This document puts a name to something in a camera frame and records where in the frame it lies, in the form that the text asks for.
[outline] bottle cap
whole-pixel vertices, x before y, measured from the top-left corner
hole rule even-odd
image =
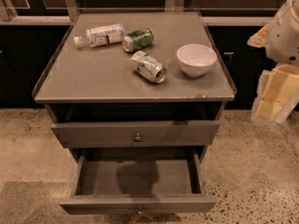
[[[75,36],[74,37],[74,41],[75,41],[75,45],[77,48],[82,48],[84,47],[84,44],[82,43],[82,41],[80,40],[79,36]]]

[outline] can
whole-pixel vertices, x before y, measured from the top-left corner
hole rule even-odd
[[[143,49],[151,44],[154,35],[150,28],[141,28],[127,34],[122,40],[122,46],[127,52]]]
[[[133,68],[142,77],[155,83],[164,81],[167,70],[162,63],[149,56],[148,53],[140,50],[133,55],[131,60]]]

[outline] green can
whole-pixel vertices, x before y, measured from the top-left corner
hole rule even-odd
[[[122,46],[127,52],[141,50],[153,41],[153,32],[150,28],[141,28],[127,34],[122,40]]]

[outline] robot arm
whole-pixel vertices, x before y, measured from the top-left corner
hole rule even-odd
[[[299,0],[287,0],[270,21],[265,49],[277,63],[299,65]]]
[[[283,122],[299,103],[299,0],[287,0],[248,45],[265,47],[267,57],[278,63],[260,77],[251,119]]]

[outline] crushed can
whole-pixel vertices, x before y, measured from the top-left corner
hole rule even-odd
[[[131,60],[133,68],[142,77],[154,83],[164,81],[167,70],[162,63],[149,56],[148,53],[140,50],[133,55]]]

